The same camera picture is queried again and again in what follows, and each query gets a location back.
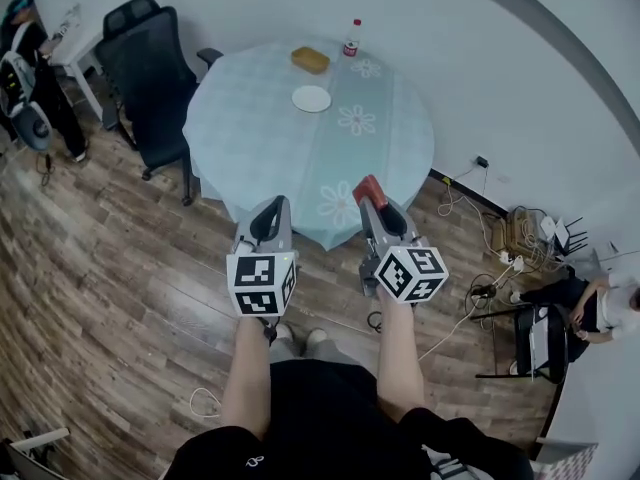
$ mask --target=sneaker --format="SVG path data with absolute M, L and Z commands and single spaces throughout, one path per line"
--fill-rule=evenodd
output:
M 287 324 L 276 325 L 276 339 L 277 340 L 290 340 L 293 341 L 293 331 Z
M 518 291 L 511 292 L 511 296 L 509 297 L 509 302 L 511 302 L 511 304 L 522 304 L 522 299 L 520 298 L 520 295 L 522 295 L 522 293 Z
M 307 350 L 312 349 L 318 345 L 318 343 L 321 343 L 328 338 L 329 335 L 324 329 L 314 329 L 309 333 L 309 337 L 307 338 Z
M 531 368 L 527 370 L 527 375 L 529 375 L 530 373 Z M 518 361 L 514 361 L 513 363 L 511 363 L 511 366 L 509 366 L 509 375 L 520 375 L 520 372 L 518 372 Z

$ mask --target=light blue tablecloth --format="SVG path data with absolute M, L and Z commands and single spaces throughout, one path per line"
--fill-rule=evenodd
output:
M 311 75 L 291 63 L 310 46 L 331 59 Z M 298 110 L 291 95 L 318 85 L 332 96 L 324 112 Z M 222 199 L 238 221 L 256 204 L 284 194 L 293 227 L 325 249 L 362 225 L 351 191 L 374 174 L 387 195 L 408 206 L 433 160 L 433 130 L 404 77 L 360 51 L 311 39 L 272 43 L 222 57 L 189 105 L 184 135 L 202 195 Z

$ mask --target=backpack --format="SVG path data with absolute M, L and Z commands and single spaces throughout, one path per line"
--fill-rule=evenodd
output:
M 9 118 L 20 112 L 23 105 L 30 102 L 36 86 L 35 69 L 18 53 L 20 43 L 31 23 L 29 21 L 20 25 L 11 42 L 11 49 L 0 60 L 0 90 L 2 91 L 0 106 Z
M 46 151 L 53 129 L 42 107 L 32 100 L 36 70 L 17 51 L 32 23 L 20 25 L 13 37 L 11 50 L 0 60 L 0 109 L 28 147 L 35 151 Z M 33 55 L 38 65 L 41 57 L 37 51 Z

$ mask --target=black chair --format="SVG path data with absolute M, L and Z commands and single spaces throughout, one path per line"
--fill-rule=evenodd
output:
M 103 27 L 96 57 L 120 94 L 133 140 L 113 102 L 103 110 L 103 125 L 140 151 L 147 166 L 143 180 L 148 181 L 153 170 L 182 160 L 182 204 L 189 206 L 191 156 L 182 128 L 198 84 L 182 55 L 176 10 L 155 0 L 131 0 L 107 14 Z M 221 56 L 212 48 L 198 52 L 208 67 Z
M 569 367 L 568 338 L 567 326 L 568 320 L 564 311 L 554 305 L 547 307 L 547 313 L 541 316 L 541 308 L 524 304 L 514 309 L 506 311 L 496 311 L 494 313 L 485 313 L 482 315 L 472 316 L 470 320 L 483 320 L 485 318 L 495 318 L 497 316 L 513 315 L 515 342 L 516 342 L 516 365 L 517 374 L 500 375 L 497 371 L 497 361 L 494 358 L 495 373 L 492 375 L 479 374 L 476 379 L 518 379 L 544 377 L 553 384 L 562 384 L 567 375 Z M 531 347 L 530 347 L 530 331 L 536 322 L 542 318 L 547 318 L 547 343 L 543 344 L 547 347 L 548 361 L 545 365 L 541 365 L 531 372 Z

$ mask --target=chair armrest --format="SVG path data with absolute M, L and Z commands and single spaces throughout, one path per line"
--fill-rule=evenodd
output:
M 105 130 L 113 131 L 118 128 L 120 124 L 120 113 L 118 107 L 113 100 L 109 100 L 107 104 L 102 107 L 102 126 Z
M 203 48 L 198 52 L 198 57 L 207 63 L 207 69 L 213 66 L 213 63 L 222 57 L 222 52 L 214 50 L 213 48 Z
M 30 437 L 29 439 L 24 439 L 22 441 L 16 441 L 15 443 L 11 443 L 11 446 L 13 446 L 18 451 L 26 453 L 32 448 L 38 448 L 40 446 L 44 446 L 45 444 L 53 443 L 54 441 L 62 439 L 63 437 L 67 437 L 68 435 L 69 429 L 63 427 L 52 432 L 47 432 L 46 434 Z

